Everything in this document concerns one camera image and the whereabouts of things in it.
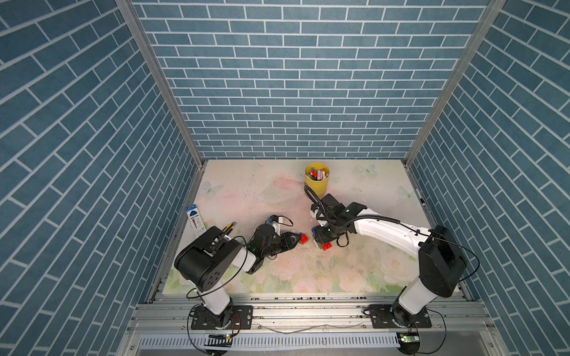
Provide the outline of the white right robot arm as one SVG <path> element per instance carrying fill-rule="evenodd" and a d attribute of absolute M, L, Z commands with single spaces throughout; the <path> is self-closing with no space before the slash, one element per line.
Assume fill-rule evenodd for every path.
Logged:
<path fill-rule="evenodd" d="M 436 298 L 449 298 L 466 270 L 467 259 L 447 228 L 422 228 L 381 216 L 360 203 L 341 204 L 331 194 L 322 198 L 307 191 L 311 215 L 318 225 L 313 238 L 325 246 L 349 234 L 360 234 L 408 253 L 419 263 L 416 276 L 399 293 L 389 309 L 392 323 L 408 328 Z"/>

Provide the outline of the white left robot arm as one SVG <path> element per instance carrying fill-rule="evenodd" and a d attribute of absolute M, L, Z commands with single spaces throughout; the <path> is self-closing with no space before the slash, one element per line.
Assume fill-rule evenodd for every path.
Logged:
<path fill-rule="evenodd" d="M 194 330 L 226 329 L 239 317 L 245 318 L 250 307 L 235 306 L 221 282 L 230 266 L 239 272 L 254 274 L 268 258 L 274 258 L 306 243 L 308 237 L 291 231 L 279 234 L 274 225 L 256 228 L 253 237 L 231 238 L 214 226 L 185 247 L 175 258 L 174 267 L 181 277 L 194 284 L 201 304 L 191 313 Z"/>

